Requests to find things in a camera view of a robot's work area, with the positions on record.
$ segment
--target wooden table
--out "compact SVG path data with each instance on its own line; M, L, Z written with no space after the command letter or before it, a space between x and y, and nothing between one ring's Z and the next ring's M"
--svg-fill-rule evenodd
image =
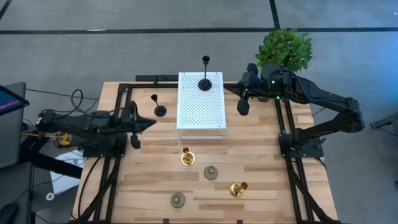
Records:
M104 83L99 110L114 109L118 85L118 82ZM132 100L137 103L139 114L156 119L157 124L139 136L141 149L133 149L128 142L119 171L112 222L162 223L164 218L169 218L171 223L236 223L240 219L244 223L295 223L286 164L277 140L280 129L274 101L251 100L249 115L240 116L236 111L238 96L224 93L227 122L224 140L206 141L178 139L176 88L133 90ZM158 94L159 104L167 108L163 118L154 114L152 94ZM284 106L282 109L286 130L289 130ZM313 126L308 105L292 103L292 112L296 127ZM189 146L195 154L192 166L181 162L184 146ZM85 162L73 209L75 217L83 180L95 160ZM97 194L103 161L99 161L88 179L82 211ZM337 218L325 168L312 158L303 159L303 163L311 194L326 214ZM203 175L204 168L210 165L218 169L218 177L213 181ZM232 198L229 187L242 181L249 184L249 189L243 198ZM170 204L175 192L185 195L182 208L173 208ZM303 218L306 218L299 195ZM107 198L106 195L102 218Z

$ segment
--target black candlestick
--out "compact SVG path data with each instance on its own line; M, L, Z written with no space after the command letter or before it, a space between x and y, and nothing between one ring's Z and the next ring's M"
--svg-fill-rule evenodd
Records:
M165 115L166 115L166 112L167 112L167 109L166 109L165 106L159 106L159 104L157 104L157 95L156 95L156 94L153 94L152 96L150 96L150 98L151 98L153 101L155 101L155 103L156 103L156 105L157 105L157 107L155 108L155 115L156 115L156 116L159 116L159 117L165 116Z
M209 56L203 56L203 58L201 58L201 59L203 60L203 64L205 64L205 78L199 81L198 87L202 91L207 91L207 90L209 90L211 88L211 81L206 78L207 64L210 61L210 57Z

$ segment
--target green plant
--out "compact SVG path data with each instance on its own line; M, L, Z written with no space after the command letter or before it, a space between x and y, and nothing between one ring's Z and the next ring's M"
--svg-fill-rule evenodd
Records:
M312 58L312 38L304 38L297 29L281 29L270 32L264 38L264 45L259 46L257 65L263 67L267 63L280 63L289 70L296 72L307 69Z

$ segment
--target gold candle holder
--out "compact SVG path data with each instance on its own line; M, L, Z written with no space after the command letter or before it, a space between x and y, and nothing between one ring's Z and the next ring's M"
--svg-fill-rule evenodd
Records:
M184 165L189 166L195 162L195 155L189 151L189 147L182 148L181 161Z
M234 198L241 198L243 196L243 192L249 188L249 184L246 182L241 182L233 184L229 191Z

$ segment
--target computer monitor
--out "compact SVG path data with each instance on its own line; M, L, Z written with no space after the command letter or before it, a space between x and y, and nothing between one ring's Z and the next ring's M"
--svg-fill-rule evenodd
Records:
M29 101L0 85L0 115L29 106Z

